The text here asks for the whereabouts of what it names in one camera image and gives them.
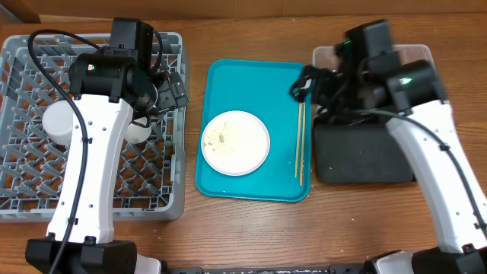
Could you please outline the white paper cup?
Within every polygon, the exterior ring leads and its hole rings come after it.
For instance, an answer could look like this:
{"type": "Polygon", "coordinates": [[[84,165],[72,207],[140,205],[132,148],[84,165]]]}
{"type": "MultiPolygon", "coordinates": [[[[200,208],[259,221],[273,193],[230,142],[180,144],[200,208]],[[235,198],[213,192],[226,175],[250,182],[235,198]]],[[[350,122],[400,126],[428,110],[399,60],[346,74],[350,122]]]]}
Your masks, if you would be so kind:
{"type": "Polygon", "coordinates": [[[129,143],[138,144],[148,139],[151,134],[149,119],[142,117],[132,121],[126,131],[124,139],[129,143]]]}

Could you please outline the large white plate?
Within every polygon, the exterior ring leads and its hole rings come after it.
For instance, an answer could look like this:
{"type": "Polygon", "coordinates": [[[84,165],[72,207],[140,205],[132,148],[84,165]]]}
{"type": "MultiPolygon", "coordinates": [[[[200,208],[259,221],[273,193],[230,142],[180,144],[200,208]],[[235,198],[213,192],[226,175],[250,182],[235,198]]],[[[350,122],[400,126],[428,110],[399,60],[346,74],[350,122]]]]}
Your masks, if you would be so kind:
{"type": "Polygon", "coordinates": [[[202,156],[213,169],[227,176],[238,177],[257,170],[270,152],[270,134],[264,123],[252,113],[230,110],[218,114],[203,130],[200,140],[202,156]],[[205,146],[205,129],[217,122],[229,122],[237,131],[224,145],[205,146]]]}

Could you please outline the grey metal saucer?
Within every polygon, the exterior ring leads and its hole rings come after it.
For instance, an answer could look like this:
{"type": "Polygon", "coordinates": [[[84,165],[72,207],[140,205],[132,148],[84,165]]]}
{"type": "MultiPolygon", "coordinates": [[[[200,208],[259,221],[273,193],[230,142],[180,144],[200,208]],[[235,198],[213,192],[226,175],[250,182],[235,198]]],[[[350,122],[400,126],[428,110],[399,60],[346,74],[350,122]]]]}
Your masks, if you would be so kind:
{"type": "Polygon", "coordinates": [[[73,109],[66,100],[49,105],[43,113],[42,126],[58,145],[70,145],[73,130],[73,109]]]}

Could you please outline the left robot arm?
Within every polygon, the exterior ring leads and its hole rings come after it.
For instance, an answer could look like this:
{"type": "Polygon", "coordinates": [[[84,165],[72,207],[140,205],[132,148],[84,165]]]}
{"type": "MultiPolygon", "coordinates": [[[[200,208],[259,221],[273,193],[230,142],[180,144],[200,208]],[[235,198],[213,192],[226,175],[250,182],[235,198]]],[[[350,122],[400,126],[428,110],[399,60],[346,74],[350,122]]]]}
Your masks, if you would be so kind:
{"type": "Polygon", "coordinates": [[[72,130],[62,191],[46,236],[27,242],[26,261],[43,273],[164,273],[163,260],[114,239],[113,194],[130,124],[189,103],[183,80],[161,69],[161,35],[139,19],[115,18],[110,41],[70,66],[72,130]]]}

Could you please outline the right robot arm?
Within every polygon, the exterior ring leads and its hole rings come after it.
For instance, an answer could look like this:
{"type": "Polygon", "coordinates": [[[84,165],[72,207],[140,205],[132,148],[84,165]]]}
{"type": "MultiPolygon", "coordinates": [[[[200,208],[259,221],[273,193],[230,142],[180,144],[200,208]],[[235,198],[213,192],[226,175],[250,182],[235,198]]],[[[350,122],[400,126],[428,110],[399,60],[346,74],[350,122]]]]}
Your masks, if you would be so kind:
{"type": "Polygon", "coordinates": [[[395,250],[331,273],[484,273],[486,197],[458,138],[433,64],[402,62],[389,24],[345,33],[334,69],[307,65],[291,96],[315,104],[316,168],[328,183],[410,182],[420,186],[437,246],[395,250]]]}

